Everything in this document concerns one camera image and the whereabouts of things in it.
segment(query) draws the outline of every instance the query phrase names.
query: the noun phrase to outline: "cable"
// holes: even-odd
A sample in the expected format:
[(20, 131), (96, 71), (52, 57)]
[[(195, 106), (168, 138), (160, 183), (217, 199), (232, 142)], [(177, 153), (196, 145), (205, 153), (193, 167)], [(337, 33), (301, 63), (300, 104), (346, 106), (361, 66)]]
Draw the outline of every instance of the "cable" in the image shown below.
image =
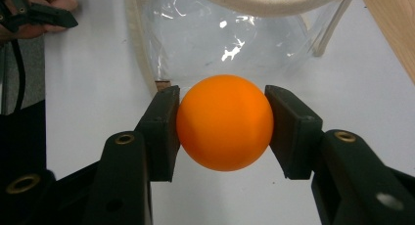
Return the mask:
[(22, 108), (23, 98), (24, 98), (24, 89), (25, 89), (25, 71), (22, 58), (21, 47), (17, 39), (12, 40), (13, 53), (15, 54), (16, 63), (18, 65), (19, 72), (19, 93), (18, 99), (16, 100), (14, 112), (18, 112)]

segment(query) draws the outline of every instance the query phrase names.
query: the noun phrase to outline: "orange ball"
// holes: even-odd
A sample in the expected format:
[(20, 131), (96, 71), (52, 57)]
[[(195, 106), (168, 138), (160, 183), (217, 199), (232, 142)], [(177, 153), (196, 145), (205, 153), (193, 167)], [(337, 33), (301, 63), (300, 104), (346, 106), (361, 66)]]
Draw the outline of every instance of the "orange ball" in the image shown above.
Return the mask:
[(263, 93), (235, 75), (216, 75), (192, 87), (181, 102), (177, 134), (204, 167), (231, 171), (256, 161), (271, 141), (272, 109)]

